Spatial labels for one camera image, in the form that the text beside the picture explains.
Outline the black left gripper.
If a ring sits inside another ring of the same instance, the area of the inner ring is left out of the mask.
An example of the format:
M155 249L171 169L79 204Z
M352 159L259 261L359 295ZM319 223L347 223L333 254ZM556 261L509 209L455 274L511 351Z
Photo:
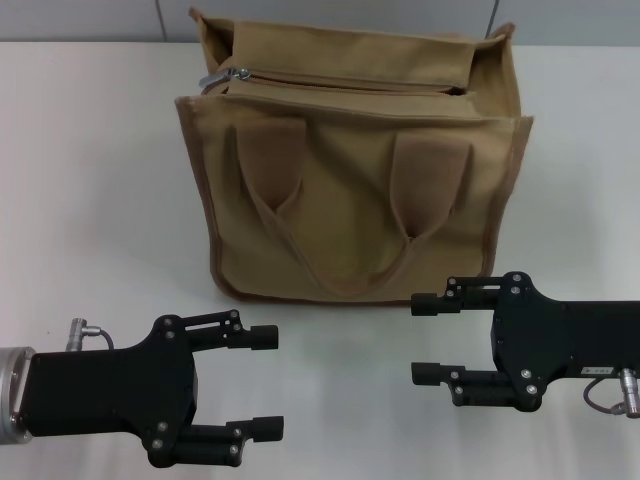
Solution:
M284 417L191 425L197 393L192 352L220 348L276 350L279 330L246 329L235 309L170 315L132 347L36 354L22 399L23 425L34 437L130 433L157 468L238 467L248 440L283 439Z

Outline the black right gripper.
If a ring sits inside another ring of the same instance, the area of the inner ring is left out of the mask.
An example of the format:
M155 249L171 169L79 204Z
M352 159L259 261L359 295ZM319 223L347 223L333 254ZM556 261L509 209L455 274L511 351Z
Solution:
M415 293L415 317L494 311L497 371L414 362L418 386L446 384L455 406L538 410L560 379L617 379L624 411L640 413L640 301L554 300L523 272L503 277L449 277L442 294Z

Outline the silver metal zipper pull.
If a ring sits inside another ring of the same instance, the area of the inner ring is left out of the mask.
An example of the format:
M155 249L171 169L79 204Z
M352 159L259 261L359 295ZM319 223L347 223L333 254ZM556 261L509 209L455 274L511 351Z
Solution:
M201 90L207 90L232 79L246 80L250 77L251 72L246 68L230 67L201 78L198 86Z

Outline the khaki canvas food bag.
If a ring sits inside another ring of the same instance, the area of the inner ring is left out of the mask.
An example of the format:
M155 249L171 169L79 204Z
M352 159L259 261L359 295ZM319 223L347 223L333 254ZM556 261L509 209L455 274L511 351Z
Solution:
M207 75L251 72L176 100L222 291L394 305L492 272L533 125L513 24L473 39L191 17Z

